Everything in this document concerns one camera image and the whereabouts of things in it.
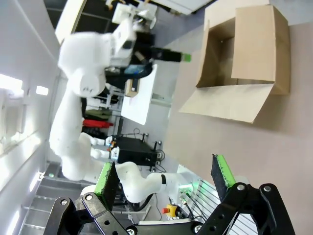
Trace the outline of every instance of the white table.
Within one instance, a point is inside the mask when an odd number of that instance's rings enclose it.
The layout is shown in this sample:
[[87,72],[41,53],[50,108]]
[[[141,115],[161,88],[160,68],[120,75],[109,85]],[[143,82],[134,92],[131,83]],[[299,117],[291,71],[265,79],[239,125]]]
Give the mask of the white table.
[[121,115],[144,125],[147,120],[152,99],[153,85],[157,74],[157,65],[153,65],[150,75],[141,78],[138,94],[135,97],[124,97]]

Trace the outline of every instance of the white panel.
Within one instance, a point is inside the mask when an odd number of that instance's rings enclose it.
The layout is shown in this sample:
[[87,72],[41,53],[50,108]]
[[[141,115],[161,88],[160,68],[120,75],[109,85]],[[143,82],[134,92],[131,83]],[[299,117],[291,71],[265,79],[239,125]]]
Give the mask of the white panel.
[[20,210],[18,232],[35,189],[29,192],[34,173],[44,170],[43,145],[47,139],[52,95],[37,95],[38,85],[53,89],[59,73],[58,42],[43,1],[0,1],[0,74],[22,80],[25,91],[24,141],[0,156],[1,234],[5,234],[16,210]]
[[170,7],[182,14],[189,15],[203,7],[211,0],[154,0],[164,6]]

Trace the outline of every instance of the metal grate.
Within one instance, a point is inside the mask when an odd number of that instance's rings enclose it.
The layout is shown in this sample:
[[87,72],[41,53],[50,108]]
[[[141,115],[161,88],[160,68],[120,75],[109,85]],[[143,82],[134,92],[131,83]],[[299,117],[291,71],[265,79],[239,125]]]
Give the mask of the metal grate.
[[[208,218],[213,210],[220,203],[220,199],[214,186],[207,181],[201,180],[198,191],[193,195],[194,201],[197,203],[204,217]],[[191,209],[194,216],[203,216],[199,208],[193,203]],[[256,225],[249,214],[241,214],[238,216],[229,235],[257,235]]]

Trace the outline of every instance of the floor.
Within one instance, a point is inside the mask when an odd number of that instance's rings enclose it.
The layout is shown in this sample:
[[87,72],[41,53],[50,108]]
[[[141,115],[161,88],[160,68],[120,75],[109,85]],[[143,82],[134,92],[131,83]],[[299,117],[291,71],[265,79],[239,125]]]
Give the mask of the floor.
[[[271,4],[276,6],[287,18],[290,25],[313,21],[313,1],[312,0],[271,0]],[[193,47],[193,42],[199,39],[193,38],[193,30],[202,30],[204,9],[200,9],[196,15],[173,16],[158,10],[158,22],[154,28],[156,34],[156,45],[158,47],[167,47],[178,51],[189,52]],[[154,86],[154,93],[164,97],[172,97],[176,79],[178,75],[178,64],[171,62],[158,62],[159,70]],[[154,141],[161,141],[165,137],[168,125],[170,108],[157,105],[151,105],[147,122],[144,126],[130,120],[125,120],[123,133],[131,133],[135,128],[139,128],[142,133],[149,133],[147,142],[153,144]],[[168,172],[176,172],[178,163],[167,156],[162,166]],[[143,169],[143,175],[147,175],[146,169]],[[158,196],[158,207],[162,208],[168,203],[166,195]],[[155,207],[152,208],[147,219],[159,220],[160,215]]]

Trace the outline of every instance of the box flap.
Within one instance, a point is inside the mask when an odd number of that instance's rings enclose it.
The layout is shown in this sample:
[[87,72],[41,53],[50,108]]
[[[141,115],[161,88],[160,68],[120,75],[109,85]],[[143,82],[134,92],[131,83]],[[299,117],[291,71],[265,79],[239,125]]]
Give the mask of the box flap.
[[274,7],[236,9],[232,78],[275,81],[276,37]]
[[197,88],[214,86],[220,70],[221,42],[209,34],[209,23],[203,33]]
[[291,79],[291,44],[286,18],[274,7],[276,30],[276,80],[272,94],[289,94]]
[[253,123],[273,85],[235,85],[196,89],[180,112]]
[[204,29],[208,20],[211,27],[221,24],[235,17],[235,9],[238,7],[267,5],[269,0],[222,0],[216,1],[205,9]]

